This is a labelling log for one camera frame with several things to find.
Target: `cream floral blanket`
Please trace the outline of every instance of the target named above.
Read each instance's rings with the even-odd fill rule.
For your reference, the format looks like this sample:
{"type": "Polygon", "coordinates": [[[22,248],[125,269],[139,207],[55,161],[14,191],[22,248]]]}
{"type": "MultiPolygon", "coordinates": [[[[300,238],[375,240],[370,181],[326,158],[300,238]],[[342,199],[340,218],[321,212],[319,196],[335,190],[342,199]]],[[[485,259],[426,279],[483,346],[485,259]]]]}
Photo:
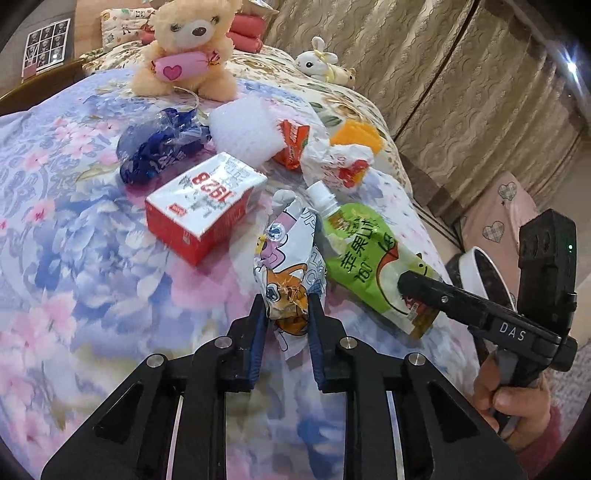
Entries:
{"type": "MultiPolygon", "coordinates": [[[[93,50],[82,55],[87,75],[104,70],[133,67],[142,62],[142,44],[125,43],[109,52],[93,50]]],[[[375,126],[384,138],[384,147],[376,156],[375,167],[392,175],[411,196],[412,188],[400,161],[398,150],[388,134],[386,122],[378,108],[366,97],[345,87],[314,80],[299,72],[294,59],[278,48],[265,46],[258,54],[235,50],[228,67],[236,77],[256,80],[281,87],[299,95],[310,103],[332,135],[345,119],[351,118],[375,126]]]]}

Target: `hand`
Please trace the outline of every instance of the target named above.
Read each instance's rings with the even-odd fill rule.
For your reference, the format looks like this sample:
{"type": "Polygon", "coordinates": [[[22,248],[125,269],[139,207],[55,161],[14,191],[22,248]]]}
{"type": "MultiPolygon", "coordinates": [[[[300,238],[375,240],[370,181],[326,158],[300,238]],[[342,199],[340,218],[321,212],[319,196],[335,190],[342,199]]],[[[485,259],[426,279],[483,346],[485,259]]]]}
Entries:
{"type": "Polygon", "coordinates": [[[550,390],[544,375],[534,388],[499,387],[501,371],[493,354],[482,364],[474,380],[472,404],[498,432],[498,422],[488,413],[491,407],[520,417],[515,430],[503,435],[512,450],[519,452],[536,441],[550,422],[550,390]]]}

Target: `bed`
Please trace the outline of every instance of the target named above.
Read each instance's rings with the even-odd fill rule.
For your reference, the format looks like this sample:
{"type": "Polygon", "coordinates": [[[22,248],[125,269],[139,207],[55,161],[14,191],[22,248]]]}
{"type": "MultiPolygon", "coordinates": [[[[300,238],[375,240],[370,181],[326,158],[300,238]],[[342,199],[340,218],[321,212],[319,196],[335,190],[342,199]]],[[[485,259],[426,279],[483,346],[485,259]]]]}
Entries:
{"type": "MultiPolygon", "coordinates": [[[[135,47],[121,50],[135,56],[135,47]]],[[[115,147],[131,122],[193,100],[135,98],[128,87],[132,64],[110,69],[105,60],[89,60],[89,77],[0,122],[0,436],[35,478],[149,354],[190,354],[248,312],[258,291],[252,256],[271,195],[280,188],[302,194],[306,187],[301,175],[269,163],[268,187],[255,210],[228,242],[189,267],[146,229],[144,199],[166,178],[124,188],[115,147]]],[[[240,95],[289,106],[328,130],[353,117],[386,132],[368,100],[297,75],[291,62],[273,48],[252,57],[238,53],[231,68],[240,95]]],[[[378,211],[449,281],[385,136],[378,168],[351,199],[378,211]]],[[[378,352],[420,351],[457,388],[470,391],[478,368],[473,340],[445,315],[413,341],[333,284],[326,310],[378,352]]],[[[256,389],[228,395],[227,402],[229,479],[342,478],[345,399],[318,392],[307,349],[286,361],[269,329],[256,389]]]]}

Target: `white cap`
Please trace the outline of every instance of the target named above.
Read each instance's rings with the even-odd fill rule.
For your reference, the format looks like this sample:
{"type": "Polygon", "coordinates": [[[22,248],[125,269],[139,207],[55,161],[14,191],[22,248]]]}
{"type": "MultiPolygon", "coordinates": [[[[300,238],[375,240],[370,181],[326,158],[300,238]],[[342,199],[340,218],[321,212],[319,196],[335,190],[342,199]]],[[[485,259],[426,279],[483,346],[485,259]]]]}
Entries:
{"type": "Polygon", "coordinates": [[[320,180],[306,189],[312,207],[318,210],[322,218],[328,218],[339,209],[339,203],[329,188],[320,180]]]}

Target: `photo grid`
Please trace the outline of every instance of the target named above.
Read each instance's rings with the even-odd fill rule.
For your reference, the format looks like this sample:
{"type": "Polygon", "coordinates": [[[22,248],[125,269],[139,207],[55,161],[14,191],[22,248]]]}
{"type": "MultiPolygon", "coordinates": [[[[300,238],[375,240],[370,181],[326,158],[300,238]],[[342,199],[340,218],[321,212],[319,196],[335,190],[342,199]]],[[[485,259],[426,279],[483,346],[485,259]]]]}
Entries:
{"type": "Polygon", "coordinates": [[[25,68],[37,64],[37,72],[64,61],[66,39],[70,29],[70,19],[52,23],[29,33],[22,58],[22,73],[25,68]]]}

